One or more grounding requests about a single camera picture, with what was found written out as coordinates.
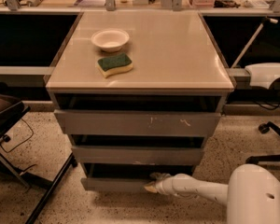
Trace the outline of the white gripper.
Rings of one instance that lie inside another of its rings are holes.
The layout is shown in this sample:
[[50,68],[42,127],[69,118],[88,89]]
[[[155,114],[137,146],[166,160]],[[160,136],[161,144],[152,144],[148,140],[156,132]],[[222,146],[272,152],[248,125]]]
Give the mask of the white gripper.
[[162,195],[176,195],[174,189],[174,177],[166,173],[152,173],[150,175],[152,181],[144,185],[144,189],[151,193],[159,193]]

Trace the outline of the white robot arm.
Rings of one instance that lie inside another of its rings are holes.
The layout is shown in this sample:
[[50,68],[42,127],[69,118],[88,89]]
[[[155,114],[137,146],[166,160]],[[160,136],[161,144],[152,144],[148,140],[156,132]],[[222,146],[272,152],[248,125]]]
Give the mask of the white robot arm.
[[196,194],[227,207],[227,224],[280,224],[280,181],[266,169],[244,164],[228,184],[195,179],[190,175],[153,173],[145,190],[186,197]]

